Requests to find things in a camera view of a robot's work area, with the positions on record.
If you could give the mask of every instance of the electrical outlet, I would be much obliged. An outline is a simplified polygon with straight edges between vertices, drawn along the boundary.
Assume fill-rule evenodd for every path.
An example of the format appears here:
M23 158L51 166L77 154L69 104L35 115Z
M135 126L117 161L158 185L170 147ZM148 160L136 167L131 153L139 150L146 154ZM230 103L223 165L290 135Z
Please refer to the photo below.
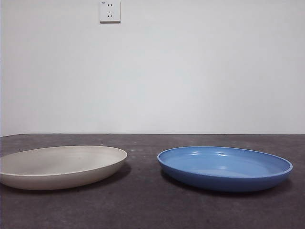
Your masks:
M121 0L100 2L100 23L121 22Z

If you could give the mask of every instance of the white wall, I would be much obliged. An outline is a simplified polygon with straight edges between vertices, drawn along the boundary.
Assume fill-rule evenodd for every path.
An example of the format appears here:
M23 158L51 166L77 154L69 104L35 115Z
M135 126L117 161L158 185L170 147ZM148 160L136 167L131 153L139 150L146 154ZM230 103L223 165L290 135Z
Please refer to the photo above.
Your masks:
M1 1L1 133L305 134L304 0Z

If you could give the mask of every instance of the blue plate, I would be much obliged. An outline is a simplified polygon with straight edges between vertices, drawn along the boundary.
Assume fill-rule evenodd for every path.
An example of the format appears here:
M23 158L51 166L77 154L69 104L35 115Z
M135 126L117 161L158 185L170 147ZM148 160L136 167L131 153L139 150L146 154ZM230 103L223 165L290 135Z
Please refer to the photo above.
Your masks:
M226 192L250 192L274 187L288 178L292 164L258 151L191 146L158 155L162 169L191 186Z

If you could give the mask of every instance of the white plate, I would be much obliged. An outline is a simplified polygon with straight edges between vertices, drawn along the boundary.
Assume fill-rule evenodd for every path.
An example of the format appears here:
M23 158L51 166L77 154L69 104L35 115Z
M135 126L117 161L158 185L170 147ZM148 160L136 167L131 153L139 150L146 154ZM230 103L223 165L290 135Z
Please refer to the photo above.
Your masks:
M28 190L87 185L118 171L127 153L105 146L34 149L0 158L0 182Z

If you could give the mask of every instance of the tabletop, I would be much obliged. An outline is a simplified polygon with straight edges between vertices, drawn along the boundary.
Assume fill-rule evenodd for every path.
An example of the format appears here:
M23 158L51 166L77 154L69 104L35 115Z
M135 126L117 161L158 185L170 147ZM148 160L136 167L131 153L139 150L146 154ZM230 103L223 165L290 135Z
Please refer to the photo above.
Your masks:
M1 229L301 229L305 224L305 135L25 134L1 138L1 156L53 146L112 146L124 166L82 187L28 191L0 185ZM180 146L226 146L289 160L290 178L268 190L194 188L162 172L157 155Z

